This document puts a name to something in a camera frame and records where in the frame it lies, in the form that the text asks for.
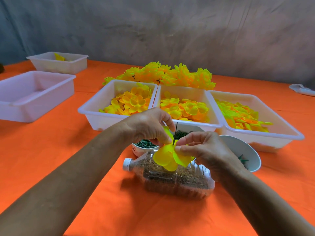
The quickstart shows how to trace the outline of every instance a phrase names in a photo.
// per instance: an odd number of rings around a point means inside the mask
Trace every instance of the gray backdrop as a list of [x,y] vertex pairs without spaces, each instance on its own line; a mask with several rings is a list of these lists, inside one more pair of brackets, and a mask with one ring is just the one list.
[[0,61],[46,51],[305,83],[315,0],[0,0]]

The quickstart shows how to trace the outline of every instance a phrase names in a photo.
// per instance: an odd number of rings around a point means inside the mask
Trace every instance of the empty plastic tray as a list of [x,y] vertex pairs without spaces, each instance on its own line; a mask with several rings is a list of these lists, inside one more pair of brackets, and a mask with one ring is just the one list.
[[153,103],[153,107],[160,107],[161,98],[164,97],[164,92],[169,91],[171,94],[178,95],[179,99],[190,99],[195,100],[197,102],[206,103],[209,108],[208,117],[210,119],[209,123],[202,122],[191,122],[191,121],[182,121],[173,119],[173,122],[178,122],[186,125],[193,125],[201,127],[205,131],[215,131],[217,128],[222,128],[223,123],[220,122],[219,118],[216,116],[215,111],[212,109],[212,105],[216,105],[213,97],[207,93],[204,89],[190,88],[190,87],[180,87],[180,86],[166,86],[160,84],[158,86],[157,94]]
[[269,132],[231,128],[223,117],[218,105],[216,105],[213,109],[218,112],[218,115],[224,123],[224,127],[218,130],[220,135],[229,135],[239,138],[252,146],[256,151],[264,152],[275,152],[292,140],[304,139],[304,136],[299,131],[254,95],[219,91],[209,92],[214,99],[231,103],[239,102],[243,105],[247,105],[259,113],[258,120],[273,123],[273,125],[268,126]]
[[[56,60],[55,54],[61,55],[66,61]],[[40,55],[26,57],[30,59],[36,70],[75,75],[86,69],[88,55],[68,54],[60,52],[47,52]]]
[[35,121],[74,94],[75,77],[30,71],[0,81],[0,119]]
[[[152,90],[152,97],[149,103],[149,108],[152,108],[157,85],[148,83],[142,84],[147,85]],[[104,109],[109,106],[112,98],[115,98],[117,94],[130,91],[133,87],[137,87],[137,82],[114,79],[98,91],[89,101],[83,104],[78,109],[78,112],[86,116],[94,130],[103,131],[128,116],[101,113],[99,109]]]

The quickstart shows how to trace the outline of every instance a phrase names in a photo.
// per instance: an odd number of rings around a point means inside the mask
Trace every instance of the white bottle cap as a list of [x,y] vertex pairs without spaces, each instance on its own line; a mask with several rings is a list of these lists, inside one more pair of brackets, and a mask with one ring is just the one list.
[[131,158],[126,158],[124,160],[124,163],[123,163],[123,170],[125,171],[129,171],[129,165],[130,165],[130,162],[132,161]]

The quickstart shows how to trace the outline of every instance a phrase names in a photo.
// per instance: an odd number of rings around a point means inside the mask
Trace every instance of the plastic bottle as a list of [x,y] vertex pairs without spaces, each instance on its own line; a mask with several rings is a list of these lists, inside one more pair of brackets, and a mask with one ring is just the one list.
[[206,198],[212,193],[215,182],[209,169],[192,161],[186,168],[178,166],[176,171],[167,171],[154,162],[156,151],[151,150],[136,160],[126,158],[123,170],[133,171],[148,191],[188,198]]

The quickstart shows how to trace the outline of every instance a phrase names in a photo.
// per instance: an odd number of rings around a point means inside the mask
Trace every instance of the orange tablecloth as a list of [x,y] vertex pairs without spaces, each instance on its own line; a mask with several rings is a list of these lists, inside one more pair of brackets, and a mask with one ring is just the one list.
[[[116,77],[124,64],[88,61],[77,74],[75,94],[34,123],[0,120],[0,212],[45,175],[71,157],[99,132],[77,109]],[[28,61],[6,66],[0,79],[34,70]],[[258,96],[305,135],[278,153],[259,153],[255,173],[309,222],[315,224],[315,98],[288,84],[213,76],[215,90]],[[220,184],[206,201],[148,193],[133,174],[122,170],[134,157],[131,147],[104,177],[65,235],[256,235]]]

